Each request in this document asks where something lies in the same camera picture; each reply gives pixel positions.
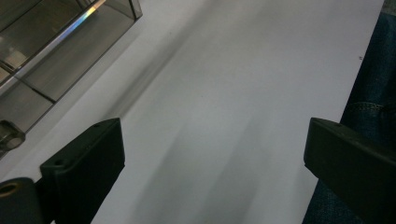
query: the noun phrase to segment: denim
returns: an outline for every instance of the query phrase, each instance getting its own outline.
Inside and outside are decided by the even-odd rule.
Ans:
[[[340,123],[396,150],[395,16],[380,14]],[[303,223],[363,222],[319,180]]]

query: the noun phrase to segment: screw hole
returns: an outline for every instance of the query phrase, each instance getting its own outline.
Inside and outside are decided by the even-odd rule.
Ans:
[[[6,197],[12,193],[14,193],[18,188],[17,183],[10,183],[6,184],[5,186],[0,188],[0,198],[1,197]]]

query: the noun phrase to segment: white table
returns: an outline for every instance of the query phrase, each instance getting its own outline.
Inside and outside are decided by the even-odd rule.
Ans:
[[[338,121],[376,0],[141,0],[143,18],[0,162],[38,166],[121,117],[126,167],[93,223],[301,223],[311,117]]]

